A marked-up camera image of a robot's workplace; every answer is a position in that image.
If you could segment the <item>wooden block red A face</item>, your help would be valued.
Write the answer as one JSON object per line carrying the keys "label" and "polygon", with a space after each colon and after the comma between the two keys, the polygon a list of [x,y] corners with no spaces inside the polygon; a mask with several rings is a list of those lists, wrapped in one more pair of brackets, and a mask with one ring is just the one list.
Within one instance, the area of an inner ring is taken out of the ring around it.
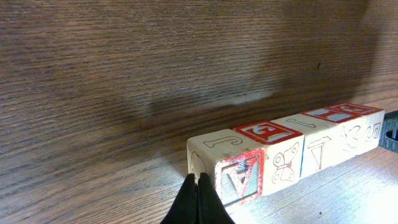
{"label": "wooden block red A face", "polygon": [[188,172],[206,173],[222,204],[242,205],[263,191],[264,145],[231,129],[187,139]]}

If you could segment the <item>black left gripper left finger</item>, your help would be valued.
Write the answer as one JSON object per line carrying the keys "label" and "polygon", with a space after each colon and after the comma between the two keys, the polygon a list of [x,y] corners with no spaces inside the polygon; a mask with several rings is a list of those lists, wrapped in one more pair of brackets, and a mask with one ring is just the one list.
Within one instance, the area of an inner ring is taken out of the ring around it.
{"label": "black left gripper left finger", "polygon": [[160,224],[194,224],[197,221],[197,186],[195,175],[188,174]]}

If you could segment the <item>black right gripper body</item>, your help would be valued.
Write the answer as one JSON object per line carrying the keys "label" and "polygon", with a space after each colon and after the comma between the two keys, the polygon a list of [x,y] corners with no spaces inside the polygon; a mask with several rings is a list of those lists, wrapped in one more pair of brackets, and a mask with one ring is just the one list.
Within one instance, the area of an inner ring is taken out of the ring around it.
{"label": "black right gripper body", "polygon": [[398,111],[387,113],[381,129],[379,146],[398,153]]}

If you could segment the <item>wooden block number 9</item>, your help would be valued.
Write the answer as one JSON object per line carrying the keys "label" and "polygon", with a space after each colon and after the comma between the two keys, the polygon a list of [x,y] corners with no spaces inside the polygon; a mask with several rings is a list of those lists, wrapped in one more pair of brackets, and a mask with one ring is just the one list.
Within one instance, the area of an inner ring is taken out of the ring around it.
{"label": "wooden block number 9", "polygon": [[306,134],[305,150],[319,168],[339,164],[366,151],[364,124],[360,116],[327,108],[302,114],[315,122],[316,128]]}

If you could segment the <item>wooden block red E face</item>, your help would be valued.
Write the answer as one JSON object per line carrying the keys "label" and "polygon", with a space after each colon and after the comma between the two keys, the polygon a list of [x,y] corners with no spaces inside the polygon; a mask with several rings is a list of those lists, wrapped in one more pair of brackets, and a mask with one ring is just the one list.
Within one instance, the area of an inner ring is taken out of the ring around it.
{"label": "wooden block red E face", "polygon": [[338,103],[326,108],[349,115],[345,120],[333,118],[338,123],[338,141],[343,152],[355,156],[377,147],[385,109],[352,103]]}

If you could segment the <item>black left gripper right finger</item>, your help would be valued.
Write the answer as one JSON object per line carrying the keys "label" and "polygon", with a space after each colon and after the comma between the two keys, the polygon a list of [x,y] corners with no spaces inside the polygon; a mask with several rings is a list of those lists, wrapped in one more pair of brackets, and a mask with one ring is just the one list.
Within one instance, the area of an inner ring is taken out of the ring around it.
{"label": "black left gripper right finger", "polygon": [[234,224],[228,215],[210,177],[201,173],[197,184],[197,223],[199,224]]}

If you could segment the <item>wooden block letter J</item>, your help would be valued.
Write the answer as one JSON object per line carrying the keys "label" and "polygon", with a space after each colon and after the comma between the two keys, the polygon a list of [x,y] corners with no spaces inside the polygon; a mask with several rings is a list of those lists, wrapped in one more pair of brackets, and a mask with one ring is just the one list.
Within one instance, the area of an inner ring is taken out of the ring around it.
{"label": "wooden block letter J", "polygon": [[334,166],[338,162],[338,156],[335,154],[336,146],[338,146],[335,136],[335,123],[304,114],[294,114],[272,120],[272,122],[304,135],[301,178]]}

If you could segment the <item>wooden block green trim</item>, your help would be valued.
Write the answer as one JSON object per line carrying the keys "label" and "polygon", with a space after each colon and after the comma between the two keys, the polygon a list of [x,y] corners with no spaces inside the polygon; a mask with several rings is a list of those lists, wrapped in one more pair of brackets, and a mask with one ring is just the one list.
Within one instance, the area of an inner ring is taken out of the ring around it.
{"label": "wooden block green trim", "polygon": [[259,121],[234,130],[262,144],[262,194],[270,195],[299,181],[304,135],[271,121]]}

